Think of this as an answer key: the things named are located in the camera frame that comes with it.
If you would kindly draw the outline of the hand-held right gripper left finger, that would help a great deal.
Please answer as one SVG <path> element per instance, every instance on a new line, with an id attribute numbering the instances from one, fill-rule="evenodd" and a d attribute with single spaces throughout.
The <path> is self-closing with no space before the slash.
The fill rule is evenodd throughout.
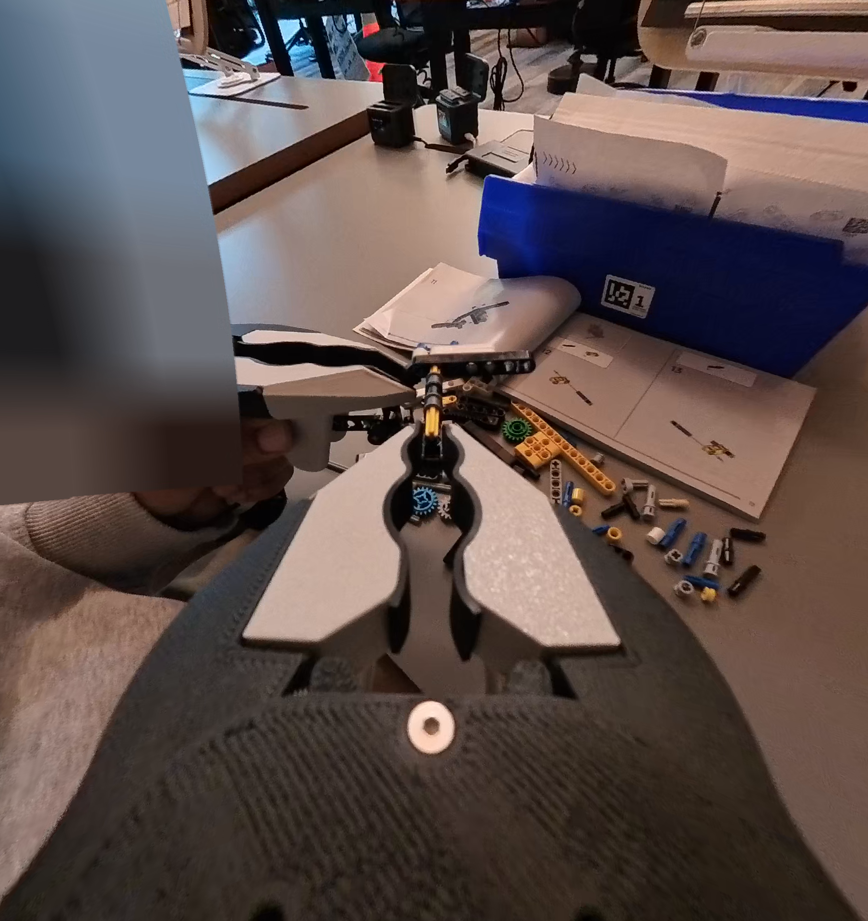
<path id="1" fill-rule="evenodd" d="M 243 630 L 247 643 L 347 659 L 401 652 L 410 590 L 399 529 L 411 514 L 414 437 L 405 427 L 315 494 Z"/>

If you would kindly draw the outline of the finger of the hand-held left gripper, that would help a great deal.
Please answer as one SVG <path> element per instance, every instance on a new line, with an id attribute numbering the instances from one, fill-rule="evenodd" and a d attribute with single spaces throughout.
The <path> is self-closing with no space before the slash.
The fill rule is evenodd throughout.
<path id="1" fill-rule="evenodd" d="M 275 419 L 330 417 L 399 406 L 416 397 L 414 386 L 363 365 L 276 366 L 237 358 L 235 373 L 245 413 Z"/>
<path id="2" fill-rule="evenodd" d="M 232 352 L 267 366 L 367 366 L 400 369 L 402 362 L 369 342 L 355 342 L 316 331 L 234 328 Z"/>

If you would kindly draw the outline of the black yellow lego assembly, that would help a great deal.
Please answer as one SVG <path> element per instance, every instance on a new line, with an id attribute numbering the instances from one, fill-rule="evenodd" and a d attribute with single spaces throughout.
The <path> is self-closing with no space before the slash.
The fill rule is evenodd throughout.
<path id="1" fill-rule="evenodd" d="M 494 439 L 507 419 L 506 409 L 477 388 L 531 374 L 535 366 L 529 351 L 475 351 L 451 344 L 420 346 L 413 352 L 404 382 L 422 388 L 422 419 L 404 444 L 406 473 L 392 489 L 389 508 L 396 527 L 410 518 L 432 514 L 439 505 L 436 489 L 445 485 L 451 519 L 464 533 L 474 529 L 483 505 L 480 488 L 462 470 L 470 450 L 461 436 L 468 436 L 511 472 L 538 480 L 539 475 L 518 459 L 516 446 Z"/>

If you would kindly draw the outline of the person's left forearm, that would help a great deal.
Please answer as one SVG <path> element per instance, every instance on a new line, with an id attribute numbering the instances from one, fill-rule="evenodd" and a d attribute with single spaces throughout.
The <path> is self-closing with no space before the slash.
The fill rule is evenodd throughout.
<path id="1" fill-rule="evenodd" d="M 0 506 L 0 534 L 111 589 L 158 594 L 200 557 L 231 539 L 239 513 L 202 522 L 158 517 L 132 494 Z"/>

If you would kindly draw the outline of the pile of small lego pieces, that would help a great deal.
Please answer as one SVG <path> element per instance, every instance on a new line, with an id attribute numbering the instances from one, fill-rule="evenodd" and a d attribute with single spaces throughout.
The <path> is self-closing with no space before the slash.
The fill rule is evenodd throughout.
<path id="1" fill-rule="evenodd" d="M 507 398 L 493 385 L 478 385 L 477 388 L 481 395 L 489 394 L 495 402 L 502 403 L 507 418 L 517 417 L 510 406 L 512 401 L 531 408 L 524 402 Z M 531 409 L 605 472 L 602 452 L 580 447 L 559 425 Z M 734 573 L 738 544 L 764 544 L 766 533 L 761 529 L 727 526 L 721 531 L 690 531 L 691 521 L 686 515 L 690 501 L 683 497 L 661 497 L 657 486 L 646 478 L 633 476 L 614 481 L 605 472 L 616 483 L 617 491 L 612 496 L 604 496 L 558 459 L 533 471 L 539 475 L 538 480 L 516 475 L 533 484 L 554 508 L 581 520 L 624 562 L 631 563 L 635 557 L 625 523 L 630 520 L 641 528 L 643 540 L 653 554 L 674 570 L 672 592 L 678 598 L 699 598 L 703 604 L 714 604 L 722 595 L 738 599 L 761 577 L 762 567 L 756 563 Z"/>

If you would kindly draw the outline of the lego instruction booklet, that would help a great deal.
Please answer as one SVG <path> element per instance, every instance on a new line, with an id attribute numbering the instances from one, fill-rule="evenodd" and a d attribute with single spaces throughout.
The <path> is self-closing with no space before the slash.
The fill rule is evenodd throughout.
<path id="1" fill-rule="evenodd" d="M 527 350 L 503 392 L 547 422 L 751 520 L 773 493 L 814 388 L 630 331 L 578 310 L 549 276 L 486 278 L 440 262 L 355 333 L 417 346 Z"/>

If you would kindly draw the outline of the person's left hand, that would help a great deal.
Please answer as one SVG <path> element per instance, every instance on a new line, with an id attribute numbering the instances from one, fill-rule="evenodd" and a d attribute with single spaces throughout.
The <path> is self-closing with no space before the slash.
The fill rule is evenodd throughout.
<path id="1" fill-rule="evenodd" d="M 238 508 L 277 496 L 293 475 L 287 457 L 295 444 L 290 421 L 245 419 L 241 444 L 236 484 L 135 492 L 132 497 L 153 518 L 178 531 L 216 527 Z"/>

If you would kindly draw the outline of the black charger box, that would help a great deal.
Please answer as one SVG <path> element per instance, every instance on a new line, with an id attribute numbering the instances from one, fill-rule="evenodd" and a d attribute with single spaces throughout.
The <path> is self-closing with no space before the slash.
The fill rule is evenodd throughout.
<path id="1" fill-rule="evenodd" d="M 367 108 L 369 134 L 375 145 L 402 148 L 416 136 L 417 71 L 411 64 L 386 63 L 381 76 L 383 98 Z"/>
<path id="2" fill-rule="evenodd" d="M 464 82 L 442 89 L 435 99 L 441 137 L 452 145 L 474 144 L 478 110 L 489 87 L 490 66 L 484 58 L 466 53 Z"/>

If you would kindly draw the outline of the white folding stand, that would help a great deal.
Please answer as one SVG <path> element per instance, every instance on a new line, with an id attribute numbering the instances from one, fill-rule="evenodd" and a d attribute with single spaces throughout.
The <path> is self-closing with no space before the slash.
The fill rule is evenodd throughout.
<path id="1" fill-rule="evenodd" d="M 188 92 L 192 96 L 235 98 L 272 83 L 280 76 L 275 72 L 262 72 L 251 63 L 210 48 L 197 53 L 179 44 L 178 53 L 182 62 L 214 72 L 211 76 L 186 75 Z"/>

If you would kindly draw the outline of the flat black box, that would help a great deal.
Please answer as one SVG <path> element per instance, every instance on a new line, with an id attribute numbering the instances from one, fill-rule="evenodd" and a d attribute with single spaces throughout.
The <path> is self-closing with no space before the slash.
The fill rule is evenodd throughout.
<path id="1" fill-rule="evenodd" d="M 530 167 L 531 163 L 532 146 L 518 148 L 505 141 L 477 144 L 466 153 L 463 160 L 465 170 L 479 178 L 514 178 Z"/>

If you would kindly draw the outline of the person's grey sweatshirt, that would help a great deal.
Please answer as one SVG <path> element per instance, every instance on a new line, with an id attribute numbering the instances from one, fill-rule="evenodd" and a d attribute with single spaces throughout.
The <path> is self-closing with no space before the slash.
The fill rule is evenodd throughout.
<path id="1" fill-rule="evenodd" d="M 59 822 L 181 602 L 0 569 L 0 900 Z"/>

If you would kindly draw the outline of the blue plastic bin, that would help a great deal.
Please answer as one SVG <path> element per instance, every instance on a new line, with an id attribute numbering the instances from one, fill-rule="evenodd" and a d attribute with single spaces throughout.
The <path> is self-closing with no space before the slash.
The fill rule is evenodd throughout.
<path id="1" fill-rule="evenodd" d="M 827 237 L 523 179 L 485 179 L 480 253 L 502 278 L 566 280 L 592 316 L 792 377 L 868 307 L 868 266 Z"/>

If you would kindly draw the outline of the white paper bags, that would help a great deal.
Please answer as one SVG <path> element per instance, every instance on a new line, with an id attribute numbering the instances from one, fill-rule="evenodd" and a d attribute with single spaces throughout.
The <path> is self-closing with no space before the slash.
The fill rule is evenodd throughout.
<path id="1" fill-rule="evenodd" d="M 534 121 L 537 182 L 842 244 L 868 266 L 868 123 L 629 90 Z"/>

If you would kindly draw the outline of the black office chair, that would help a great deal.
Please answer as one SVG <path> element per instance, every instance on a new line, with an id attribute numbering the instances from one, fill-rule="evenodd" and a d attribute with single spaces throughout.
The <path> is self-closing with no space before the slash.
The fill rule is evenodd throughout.
<path id="1" fill-rule="evenodd" d="M 614 82 L 619 60 L 647 60 L 637 34 L 640 4 L 640 1 L 578 1 L 571 25 L 574 47 L 569 57 L 571 88 L 577 86 L 579 75 L 586 73 L 582 62 L 585 54 L 596 57 L 592 76 L 607 84 Z"/>

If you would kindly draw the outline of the yellow lego frame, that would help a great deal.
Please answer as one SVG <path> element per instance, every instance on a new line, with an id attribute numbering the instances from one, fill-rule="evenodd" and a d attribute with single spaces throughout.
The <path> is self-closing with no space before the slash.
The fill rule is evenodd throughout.
<path id="1" fill-rule="evenodd" d="M 517 401 L 510 403 L 512 411 L 533 429 L 514 448 L 515 454 L 532 470 L 539 470 L 552 460 L 567 463 L 593 489 L 604 496 L 617 491 L 616 483 L 581 450 L 570 443 L 531 408 Z"/>

